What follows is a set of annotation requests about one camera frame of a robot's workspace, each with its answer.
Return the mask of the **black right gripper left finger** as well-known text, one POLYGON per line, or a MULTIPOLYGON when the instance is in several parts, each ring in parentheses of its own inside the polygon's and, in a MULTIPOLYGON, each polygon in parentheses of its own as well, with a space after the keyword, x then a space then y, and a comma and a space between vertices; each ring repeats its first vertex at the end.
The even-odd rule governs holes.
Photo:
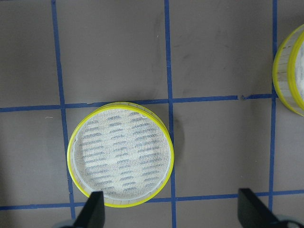
POLYGON ((73 228, 103 228, 105 224, 105 205, 102 191, 94 191, 89 196, 73 228))

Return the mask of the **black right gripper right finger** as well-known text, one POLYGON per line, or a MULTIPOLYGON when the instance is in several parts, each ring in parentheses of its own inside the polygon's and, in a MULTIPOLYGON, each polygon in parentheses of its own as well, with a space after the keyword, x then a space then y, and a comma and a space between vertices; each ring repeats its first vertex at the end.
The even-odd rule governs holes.
POLYGON ((249 188, 238 190, 238 220, 243 228, 281 228, 278 218, 249 188))

